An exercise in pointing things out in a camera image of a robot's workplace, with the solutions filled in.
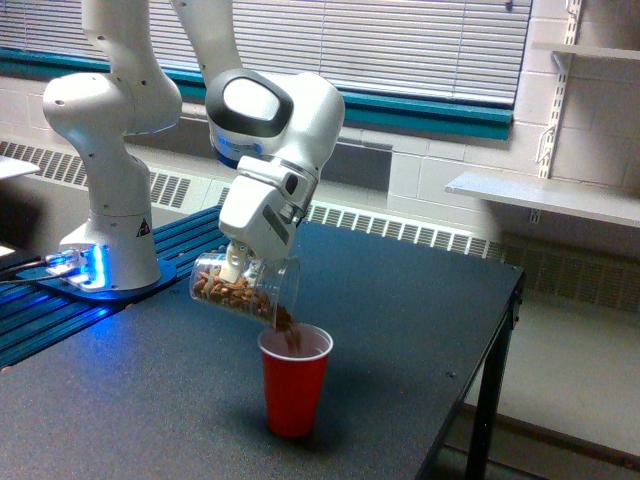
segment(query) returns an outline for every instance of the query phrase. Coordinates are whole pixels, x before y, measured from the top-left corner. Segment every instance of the nut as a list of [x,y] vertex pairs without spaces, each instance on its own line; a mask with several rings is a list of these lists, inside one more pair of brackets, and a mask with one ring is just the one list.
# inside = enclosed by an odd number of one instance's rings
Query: nut
[[224,305],[258,317],[277,332],[284,334],[290,352],[300,351],[300,331],[285,307],[272,305],[267,293],[256,289],[245,277],[240,277],[236,282],[226,282],[219,275],[218,267],[198,272],[198,279],[193,285],[194,295],[206,302]]

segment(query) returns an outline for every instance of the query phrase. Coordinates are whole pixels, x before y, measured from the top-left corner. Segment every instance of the window blind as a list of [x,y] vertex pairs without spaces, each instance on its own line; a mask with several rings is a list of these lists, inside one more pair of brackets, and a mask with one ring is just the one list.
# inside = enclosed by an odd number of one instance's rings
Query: window blind
[[[313,71],[339,87],[510,105],[532,0],[234,0],[245,67]],[[163,66],[197,70],[168,0],[151,0]],[[0,0],[0,46],[103,58],[85,39],[80,0]]]

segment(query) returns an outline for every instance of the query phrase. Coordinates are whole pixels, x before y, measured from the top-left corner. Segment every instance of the warning label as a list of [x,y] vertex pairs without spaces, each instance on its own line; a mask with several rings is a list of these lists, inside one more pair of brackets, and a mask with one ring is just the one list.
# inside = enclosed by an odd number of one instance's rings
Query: warning label
[[144,237],[145,235],[149,235],[150,233],[151,233],[151,228],[149,228],[147,219],[143,217],[142,223],[140,224],[140,228],[138,229],[138,235],[136,235],[136,237]]

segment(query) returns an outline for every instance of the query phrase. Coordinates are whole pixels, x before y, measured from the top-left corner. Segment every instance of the floor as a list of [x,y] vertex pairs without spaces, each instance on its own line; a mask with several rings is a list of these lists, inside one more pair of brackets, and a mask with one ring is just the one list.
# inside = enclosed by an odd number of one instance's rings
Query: floor
[[[640,457],[640,316],[528,294],[499,412]],[[475,404],[475,382],[467,403]]]
[[[445,440],[446,446],[427,478],[455,480],[464,477],[472,415],[472,412],[464,411],[456,419]],[[533,432],[514,432],[506,423],[500,422],[494,431],[490,457],[487,480],[640,480],[640,471],[545,441]]]

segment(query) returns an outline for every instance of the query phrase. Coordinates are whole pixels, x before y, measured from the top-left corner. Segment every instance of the red solo cup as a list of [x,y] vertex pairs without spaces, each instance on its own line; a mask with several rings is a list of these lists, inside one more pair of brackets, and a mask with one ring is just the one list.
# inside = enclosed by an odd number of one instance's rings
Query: red solo cup
[[321,328],[298,324],[300,351],[290,353],[283,333],[265,330],[258,338],[264,368],[267,425],[276,435],[303,437],[313,429],[322,391],[331,335]]

